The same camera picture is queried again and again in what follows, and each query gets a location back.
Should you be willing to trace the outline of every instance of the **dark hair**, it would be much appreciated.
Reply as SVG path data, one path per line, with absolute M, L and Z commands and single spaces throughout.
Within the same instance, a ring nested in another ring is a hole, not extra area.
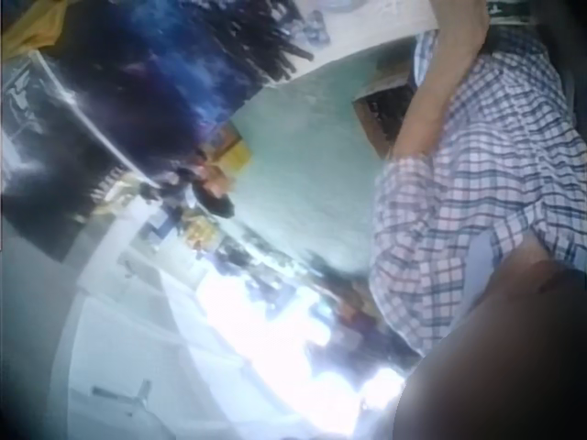
M 180 178 L 179 184 L 191 183 L 197 180 L 195 173 L 187 168 L 178 168 L 175 170 L 175 174 Z
M 195 198 L 210 214 L 221 218 L 232 218 L 235 215 L 235 206 L 228 196 L 215 197 L 200 182 L 194 182 L 192 188 Z
M 138 186 L 138 195 L 140 195 L 143 199 L 149 200 L 159 200 L 159 194 L 156 188 L 153 188 L 148 183 L 141 183 Z

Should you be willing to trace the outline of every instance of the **blurred person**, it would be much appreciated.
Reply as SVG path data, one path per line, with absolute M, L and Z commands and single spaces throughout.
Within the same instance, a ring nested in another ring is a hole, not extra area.
M 587 148 L 532 28 L 489 29 L 484 0 L 431 4 L 371 273 L 425 357 L 375 438 L 585 438 Z
M 418 38 L 371 268 L 383 317 L 420 355 L 528 234 L 552 260 L 587 264 L 587 148 L 545 47 L 531 27 L 489 29 L 485 0 L 431 5 L 439 31 Z

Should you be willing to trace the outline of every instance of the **hanging items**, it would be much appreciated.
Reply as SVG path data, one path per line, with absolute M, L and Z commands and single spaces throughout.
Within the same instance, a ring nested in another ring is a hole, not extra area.
M 314 56 L 295 46 L 280 19 L 301 19 L 288 0 L 235 0 L 221 2 L 180 0 L 190 19 L 204 25 L 232 60 L 253 80 L 265 83 L 289 80 L 295 72 L 287 58 L 294 55 L 311 61 Z

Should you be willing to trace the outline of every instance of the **plaid shirt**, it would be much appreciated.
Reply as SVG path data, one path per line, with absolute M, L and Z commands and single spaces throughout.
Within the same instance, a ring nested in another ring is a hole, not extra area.
M 417 83 L 435 43 L 435 33 L 418 40 Z M 421 354 L 448 333 L 482 231 L 494 267 L 528 229 L 560 261 L 587 249 L 587 148 L 559 76 L 530 32 L 500 29 L 496 44 L 454 97 L 437 152 L 392 161 L 378 181 L 371 290 Z

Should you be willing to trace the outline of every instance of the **white wall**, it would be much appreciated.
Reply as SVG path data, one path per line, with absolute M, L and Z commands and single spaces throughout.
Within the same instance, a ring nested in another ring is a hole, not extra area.
M 6 221 L 3 233 L 2 411 L 25 438 L 39 438 L 53 360 L 75 297 L 75 275 L 18 237 Z

